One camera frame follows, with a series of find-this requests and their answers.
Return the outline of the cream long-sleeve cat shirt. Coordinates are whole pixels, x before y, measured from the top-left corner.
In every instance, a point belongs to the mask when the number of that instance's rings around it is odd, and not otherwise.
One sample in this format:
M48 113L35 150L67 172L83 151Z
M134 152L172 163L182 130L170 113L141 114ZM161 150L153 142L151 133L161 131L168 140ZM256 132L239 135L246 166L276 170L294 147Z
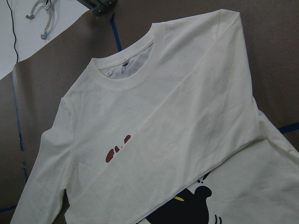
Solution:
M299 153L260 111L239 12L92 58L41 136L14 224L296 224Z

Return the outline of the long reacher grabber tool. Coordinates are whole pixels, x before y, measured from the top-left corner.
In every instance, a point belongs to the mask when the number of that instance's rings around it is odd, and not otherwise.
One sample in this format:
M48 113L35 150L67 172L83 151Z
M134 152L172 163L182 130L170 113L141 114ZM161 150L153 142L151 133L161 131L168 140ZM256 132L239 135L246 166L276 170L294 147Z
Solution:
M53 17L53 1L52 0L35 0L30 12L25 16L27 20L36 21L36 16L43 21L40 38L47 40L48 31Z

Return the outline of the aluminium frame post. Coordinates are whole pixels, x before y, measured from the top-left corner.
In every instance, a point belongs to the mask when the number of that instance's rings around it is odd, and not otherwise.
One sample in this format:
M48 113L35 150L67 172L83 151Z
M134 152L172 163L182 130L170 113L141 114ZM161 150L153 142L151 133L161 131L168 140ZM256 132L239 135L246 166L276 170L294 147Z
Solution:
M117 0L78 0L78 2L87 7L96 16L101 16L112 9Z

